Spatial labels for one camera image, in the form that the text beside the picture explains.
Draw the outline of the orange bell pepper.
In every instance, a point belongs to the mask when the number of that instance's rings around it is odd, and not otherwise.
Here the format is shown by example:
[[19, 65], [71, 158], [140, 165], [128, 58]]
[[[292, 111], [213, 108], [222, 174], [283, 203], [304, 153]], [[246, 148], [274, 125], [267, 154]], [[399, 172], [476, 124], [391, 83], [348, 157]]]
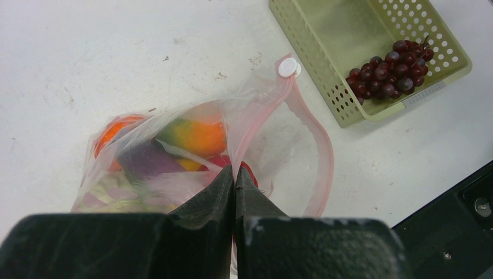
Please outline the orange bell pepper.
[[203, 166], [203, 164], [187, 158], [179, 158], [177, 162], [186, 171], [198, 171]]

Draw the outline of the long purple eggplant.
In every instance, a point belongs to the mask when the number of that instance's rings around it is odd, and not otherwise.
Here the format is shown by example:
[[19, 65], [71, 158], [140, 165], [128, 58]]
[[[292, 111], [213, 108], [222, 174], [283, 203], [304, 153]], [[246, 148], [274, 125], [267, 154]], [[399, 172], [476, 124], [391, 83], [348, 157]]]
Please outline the long purple eggplant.
[[140, 143], [123, 151], [117, 162], [130, 181], [147, 180], [164, 173], [185, 171], [177, 158], [165, 151], [155, 139]]

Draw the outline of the green cabbage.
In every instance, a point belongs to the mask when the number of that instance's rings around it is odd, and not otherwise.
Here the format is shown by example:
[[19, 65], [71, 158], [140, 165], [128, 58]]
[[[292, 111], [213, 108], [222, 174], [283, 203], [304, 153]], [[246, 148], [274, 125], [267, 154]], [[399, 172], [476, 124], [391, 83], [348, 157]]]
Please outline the green cabbage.
[[157, 197], [145, 197], [122, 172], [104, 175], [75, 201], [72, 212], [77, 213], [170, 213], [177, 209]]

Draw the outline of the beige plastic basket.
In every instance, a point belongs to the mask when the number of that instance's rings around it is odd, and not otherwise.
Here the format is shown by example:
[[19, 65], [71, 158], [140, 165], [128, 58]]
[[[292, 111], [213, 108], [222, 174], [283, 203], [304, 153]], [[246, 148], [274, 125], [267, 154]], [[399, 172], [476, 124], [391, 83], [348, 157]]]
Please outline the beige plastic basket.
[[[270, 1], [269, 8], [340, 127], [380, 121], [469, 74], [472, 63], [430, 1]], [[362, 105], [345, 79], [397, 40], [428, 41], [433, 58], [414, 93]]]

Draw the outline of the clear zip top bag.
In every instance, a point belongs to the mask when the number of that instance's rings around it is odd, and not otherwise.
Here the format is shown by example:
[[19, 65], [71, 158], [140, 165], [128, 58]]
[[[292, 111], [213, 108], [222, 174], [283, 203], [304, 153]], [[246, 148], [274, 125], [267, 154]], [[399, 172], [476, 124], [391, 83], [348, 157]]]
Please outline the clear zip top bag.
[[[276, 62], [274, 70], [252, 72], [232, 96], [186, 109], [120, 115], [140, 114], [146, 118], [123, 128], [96, 159], [94, 141], [104, 129], [93, 137], [77, 198], [104, 175], [123, 173], [117, 162], [123, 151], [157, 140], [155, 136], [161, 129], [174, 119], [183, 118], [208, 124], [223, 122], [227, 149], [219, 155], [230, 157], [232, 165], [228, 166], [234, 180], [240, 163], [245, 161], [265, 197], [282, 201], [293, 214], [320, 216], [333, 181], [333, 147], [302, 98], [295, 81], [300, 71], [300, 64], [292, 56], [285, 56]], [[137, 181], [126, 177], [147, 198], [157, 197], [179, 207], [205, 189], [224, 168], [209, 163], [212, 157], [202, 158], [157, 141], [177, 159], [194, 160], [209, 171], [164, 173]]]

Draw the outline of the orange green mango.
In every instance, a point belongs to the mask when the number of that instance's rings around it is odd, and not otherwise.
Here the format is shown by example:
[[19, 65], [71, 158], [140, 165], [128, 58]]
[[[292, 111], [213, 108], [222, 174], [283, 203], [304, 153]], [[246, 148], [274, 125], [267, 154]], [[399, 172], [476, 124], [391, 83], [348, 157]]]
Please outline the orange green mango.
[[219, 155], [227, 149], [226, 130], [221, 121], [208, 124], [176, 118], [155, 138], [202, 158]]

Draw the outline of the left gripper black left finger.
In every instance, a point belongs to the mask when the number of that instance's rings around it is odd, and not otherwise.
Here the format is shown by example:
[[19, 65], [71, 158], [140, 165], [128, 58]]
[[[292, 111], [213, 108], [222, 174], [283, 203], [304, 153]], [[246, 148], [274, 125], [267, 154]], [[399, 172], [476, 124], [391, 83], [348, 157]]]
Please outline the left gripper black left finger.
[[229, 278], [234, 180], [225, 167], [169, 214], [35, 214], [1, 245], [2, 278]]

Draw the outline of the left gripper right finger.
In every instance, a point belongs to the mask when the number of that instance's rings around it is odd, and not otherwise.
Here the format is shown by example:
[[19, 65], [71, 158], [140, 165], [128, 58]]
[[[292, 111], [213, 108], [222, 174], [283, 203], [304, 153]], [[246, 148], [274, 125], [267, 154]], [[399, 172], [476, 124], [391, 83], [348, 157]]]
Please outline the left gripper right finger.
[[372, 219], [289, 217], [246, 168], [235, 183], [239, 278], [412, 278], [396, 233]]

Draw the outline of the orange tangerine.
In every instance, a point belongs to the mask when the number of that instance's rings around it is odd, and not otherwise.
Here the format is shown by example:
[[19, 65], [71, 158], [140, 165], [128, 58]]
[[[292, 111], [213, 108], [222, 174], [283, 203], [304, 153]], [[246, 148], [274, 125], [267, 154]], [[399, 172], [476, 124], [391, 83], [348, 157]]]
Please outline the orange tangerine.
[[123, 128], [135, 124], [141, 120], [144, 120], [146, 116], [140, 114], [134, 114], [129, 116], [118, 116], [113, 119], [101, 132], [98, 138], [94, 141], [94, 158], [96, 159], [101, 150], [106, 147], [111, 140], [116, 138]]

